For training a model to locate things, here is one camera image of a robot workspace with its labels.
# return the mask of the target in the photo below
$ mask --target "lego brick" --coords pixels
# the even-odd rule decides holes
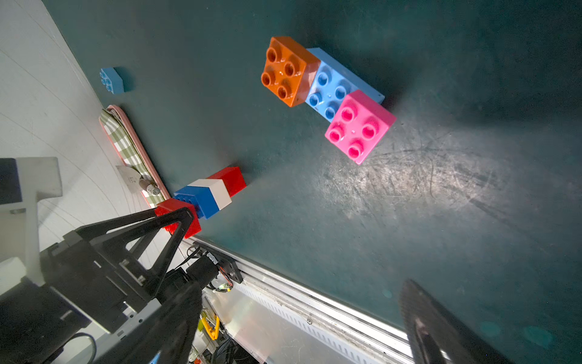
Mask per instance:
[[[209,219],[219,211],[214,196],[208,187],[182,187],[174,193],[174,198],[194,205],[198,218]]]
[[[325,137],[359,165],[395,121],[388,110],[357,90],[343,100]]]
[[[219,210],[222,210],[232,202],[221,179],[197,179],[189,186],[209,188]]]
[[[194,215],[194,220],[184,235],[184,238],[186,239],[202,231],[200,222],[198,220],[198,215],[196,213],[196,207],[194,205],[176,199],[168,199],[158,204],[158,206],[155,208],[155,215],[165,215],[183,207],[187,207],[190,211],[192,211],[192,215]],[[176,222],[175,224],[166,226],[164,229],[166,229],[170,234],[174,234],[177,228],[178,223]]]
[[[272,37],[262,84],[289,107],[305,102],[320,60],[291,37]]]
[[[101,83],[105,85],[107,91],[112,94],[122,94],[125,92],[123,89],[123,80],[117,74],[117,71],[113,67],[102,68],[99,72],[101,76]]]
[[[214,173],[208,179],[221,179],[230,197],[236,195],[247,186],[239,167],[226,167],[220,172]]]
[[[307,104],[329,122],[335,117],[346,95],[356,90],[362,90],[374,102],[382,103],[384,95],[342,66],[321,48],[309,48],[308,51],[319,58],[321,63],[309,90]]]

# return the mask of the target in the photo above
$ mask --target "white lego brick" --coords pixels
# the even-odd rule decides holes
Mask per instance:
[[[212,196],[214,197],[219,210],[222,210],[232,202],[228,195],[228,191],[226,190],[226,186],[221,179],[198,179],[189,184],[189,186],[210,188],[210,192],[212,192]]]

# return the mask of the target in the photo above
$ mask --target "red lego brick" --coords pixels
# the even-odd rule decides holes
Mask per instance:
[[[236,195],[247,186],[239,167],[226,167],[207,179],[221,179],[230,197]]]
[[[293,107],[305,102],[319,67],[320,60],[291,37],[272,37],[261,82]]]
[[[187,207],[194,216],[192,224],[190,224],[190,227],[188,228],[188,230],[186,230],[186,234],[184,235],[184,238],[186,239],[202,231],[202,228],[200,227],[200,222],[198,221],[198,215],[196,214],[196,208],[194,207],[194,205],[178,201],[176,199],[168,199],[158,204],[158,207],[155,208],[155,215],[162,216],[171,213],[172,211],[176,211],[182,207]],[[166,226],[164,229],[166,229],[170,234],[174,234],[177,228],[178,223],[176,222],[172,225]]]

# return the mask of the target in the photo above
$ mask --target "lego stud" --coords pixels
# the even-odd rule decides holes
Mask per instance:
[[[320,86],[325,86],[326,84],[328,84],[329,80],[331,79],[331,75],[329,74],[329,72],[326,71],[321,71],[319,73],[319,75],[317,75],[317,83]]]
[[[338,86],[335,89],[335,98],[337,98],[338,100],[343,99],[344,97],[346,97],[346,95],[347,95],[347,91],[346,91],[346,88],[345,87]]]
[[[331,129],[331,131],[329,132],[329,139],[331,140],[332,143],[337,143],[340,140],[342,140],[344,137],[344,133],[343,133],[343,129],[340,128],[339,126]]]
[[[333,119],[335,113],[338,111],[338,105],[336,103],[329,103],[325,109],[325,117],[329,120]]]
[[[313,107],[317,106],[321,102],[321,94],[319,92],[311,94],[309,96],[309,104]]]
[[[351,107],[346,106],[342,109],[341,116],[344,123],[349,123],[356,117],[356,112]]]
[[[354,142],[347,149],[347,155],[351,159],[355,160],[355,159],[357,159],[362,154],[363,151],[364,151],[364,149],[362,148],[362,145],[360,143],[358,143],[358,142]]]
[[[297,66],[295,65],[295,62],[289,61],[287,63],[285,63],[285,74],[287,75],[287,77],[291,77],[293,75],[295,75],[295,71],[297,70]]]
[[[269,62],[279,62],[281,60],[281,52],[273,47],[269,47],[269,49],[267,49],[267,59]]]
[[[265,86],[275,83],[275,74],[273,71],[263,72],[261,75],[261,82]]]
[[[378,121],[371,118],[362,127],[362,137],[366,140],[371,140],[378,134],[378,129]]]
[[[282,84],[277,89],[277,96],[279,96],[279,98],[281,100],[288,98],[290,95],[291,95],[291,88],[287,84]]]

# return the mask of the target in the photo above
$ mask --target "white floor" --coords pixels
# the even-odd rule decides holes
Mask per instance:
[[[41,250],[79,226],[149,208],[118,175],[101,108],[42,2],[0,0],[0,158],[56,156],[61,169],[63,196],[38,207]],[[146,267],[164,242],[146,250]]]

